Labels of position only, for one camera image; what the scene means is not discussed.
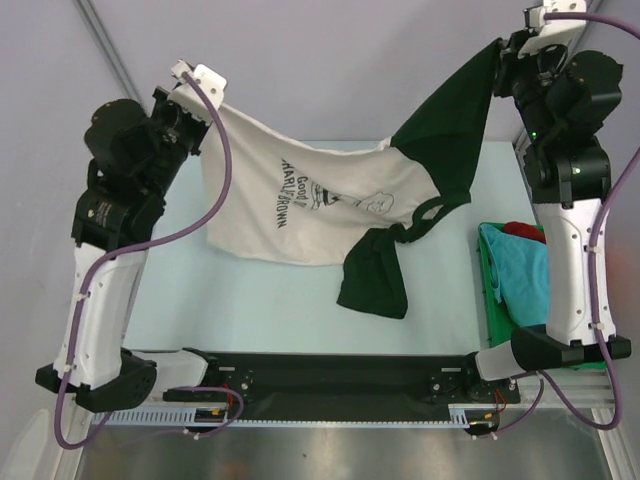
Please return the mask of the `white green raglan t-shirt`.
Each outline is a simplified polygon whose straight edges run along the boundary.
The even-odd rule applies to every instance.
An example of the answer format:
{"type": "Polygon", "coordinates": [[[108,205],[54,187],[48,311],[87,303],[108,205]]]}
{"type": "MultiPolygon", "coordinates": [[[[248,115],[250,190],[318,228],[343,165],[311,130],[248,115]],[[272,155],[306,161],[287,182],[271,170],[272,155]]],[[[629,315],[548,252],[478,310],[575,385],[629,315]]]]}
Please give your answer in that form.
{"type": "Polygon", "coordinates": [[[470,202],[497,64],[491,43],[369,150],[313,148],[222,105],[232,158],[210,131],[201,165],[208,194],[224,178],[231,186],[207,224],[208,242],[246,259],[339,265],[340,306],[403,318],[396,248],[470,202]]]}

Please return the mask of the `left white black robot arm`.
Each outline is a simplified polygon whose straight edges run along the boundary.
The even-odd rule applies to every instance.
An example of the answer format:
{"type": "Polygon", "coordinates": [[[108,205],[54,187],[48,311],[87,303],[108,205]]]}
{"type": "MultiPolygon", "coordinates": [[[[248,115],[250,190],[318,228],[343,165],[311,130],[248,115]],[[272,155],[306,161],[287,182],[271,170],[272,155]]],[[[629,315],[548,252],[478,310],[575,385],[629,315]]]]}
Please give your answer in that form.
{"type": "Polygon", "coordinates": [[[128,247],[150,241],[165,196],[208,130],[156,88],[150,113],[131,99],[98,108],[84,134],[92,159],[71,237],[75,279],[65,338],[36,383],[65,390],[92,413],[128,410],[150,395],[155,361],[123,348],[148,253],[128,247]]]}

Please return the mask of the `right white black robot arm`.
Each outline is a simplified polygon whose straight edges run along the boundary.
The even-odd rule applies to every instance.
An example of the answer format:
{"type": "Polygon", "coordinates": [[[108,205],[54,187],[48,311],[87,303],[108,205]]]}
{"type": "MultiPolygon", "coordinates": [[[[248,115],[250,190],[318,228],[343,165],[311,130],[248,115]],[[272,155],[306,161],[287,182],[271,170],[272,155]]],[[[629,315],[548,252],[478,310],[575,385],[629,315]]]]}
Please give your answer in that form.
{"type": "Polygon", "coordinates": [[[623,67],[593,50],[574,56],[561,40],[530,29],[500,43],[494,94],[514,100],[530,145],[524,175],[548,249],[551,301],[543,325],[519,327],[509,341],[476,353],[463,393],[484,401],[497,380],[630,356],[608,310],[605,201],[611,165],[596,133],[620,104],[623,67]]]}

